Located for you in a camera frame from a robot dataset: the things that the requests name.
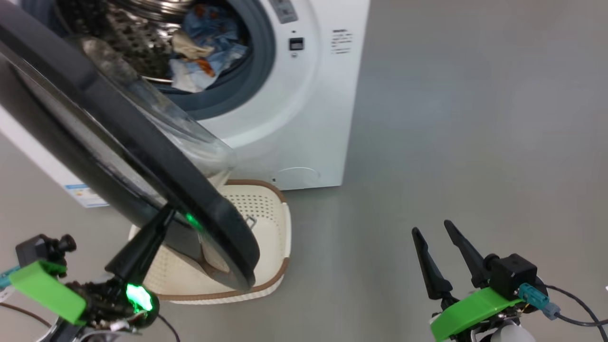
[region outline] clothes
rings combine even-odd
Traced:
[[[247,47],[241,40],[237,17],[227,9],[198,4],[184,18],[182,31],[198,48],[178,32],[174,37],[176,58],[169,61],[174,88],[200,92],[213,84],[219,75],[242,58]]]

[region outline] gray floor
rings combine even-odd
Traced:
[[[426,298],[412,227],[454,295],[472,290],[445,218],[482,254],[523,255],[608,318],[606,13],[605,0],[373,0],[345,184],[288,194],[292,262],[272,296],[165,304],[182,341],[430,341],[439,303]],[[69,232],[81,246],[72,277],[98,276],[129,223],[80,208],[2,137],[0,165],[0,268],[33,234]],[[0,321],[5,341],[43,332],[6,310]],[[541,314],[523,323],[539,341],[599,341]],[[171,339],[157,324],[135,340]]]

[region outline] sticker label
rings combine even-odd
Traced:
[[[349,54],[353,48],[353,34],[348,29],[331,32],[331,54]]]
[[[103,198],[97,195],[97,192],[86,184],[71,184],[64,186],[64,188],[85,208],[104,207],[109,205]]]

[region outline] washing machine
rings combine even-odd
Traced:
[[[62,35],[52,0],[13,2],[28,14],[28,22],[37,21]],[[226,3],[248,32],[250,52],[244,60],[201,93],[155,86],[236,151],[238,163],[232,178],[267,181],[283,190],[339,186],[369,0]],[[9,76],[0,77],[0,83],[0,89],[15,86]],[[21,105],[30,105],[20,102],[31,101],[0,97],[4,135],[75,198],[85,199],[86,206],[103,205],[95,192],[86,191],[84,181],[12,118],[22,111]]]

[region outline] wire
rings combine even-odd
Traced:
[[[24,309],[22,309],[20,307],[12,306],[10,304],[5,304],[5,303],[0,303],[0,306],[1,307],[5,307],[5,308],[10,309],[10,310],[13,310],[13,311],[21,312],[24,315],[28,315],[28,316],[32,317],[33,319],[37,320],[38,322],[44,324],[47,328],[52,327],[52,325],[49,322],[45,321],[42,317],[40,317],[40,316],[38,316],[38,315],[36,315],[34,313],[31,313],[31,312],[29,312],[27,310],[24,310]]]
[[[581,321],[577,321],[575,319],[571,319],[568,317],[563,316],[561,313],[556,313],[555,317],[561,319],[562,321],[577,325],[577,326],[581,326],[581,327],[601,327],[603,325],[608,324],[608,319],[605,319],[603,321],[598,321],[598,322],[581,322]]]
[[[82,342],[84,340],[87,340],[89,337],[95,336],[95,335],[111,335],[111,336],[129,336],[131,335],[130,332],[126,332],[126,331],[111,331],[111,330],[93,330],[90,331],[84,335],[82,335],[79,339],[78,342]]]
[[[604,330],[604,327],[602,326],[603,324],[599,324],[600,321],[599,321],[598,317],[593,313],[593,311],[591,310],[591,308],[587,304],[585,304],[585,302],[583,302],[577,296],[571,294],[568,291],[562,290],[559,287],[555,287],[555,286],[552,286],[552,285],[545,285],[545,284],[537,284],[537,285],[538,286],[544,286],[546,288],[550,288],[551,290],[560,292],[560,293],[562,293],[562,294],[564,294],[564,295],[566,295],[566,296],[574,299],[583,309],[585,309],[585,311],[589,314],[589,316],[591,316],[591,319],[593,320],[593,323],[591,323],[591,324],[597,324],[597,325],[591,325],[591,326],[592,327],[593,326],[597,327],[599,329],[599,334],[602,335],[603,341],[604,342],[608,342],[608,335],[606,335],[606,331]],[[559,318],[559,319],[561,319],[561,320],[563,320],[565,322],[571,323],[571,324],[576,324],[574,322],[584,323],[584,322],[575,321],[575,320],[570,319],[568,317],[564,317],[560,313],[555,314],[555,317],[557,317],[557,318]]]
[[[171,331],[173,332],[173,335],[175,335],[175,342],[180,342],[178,332],[175,331],[175,328],[163,316],[161,316],[160,314],[158,315],[158,318],[160,318],[161,321],[163,321],[167,325],[167,327],[169,329],[171,329]]]

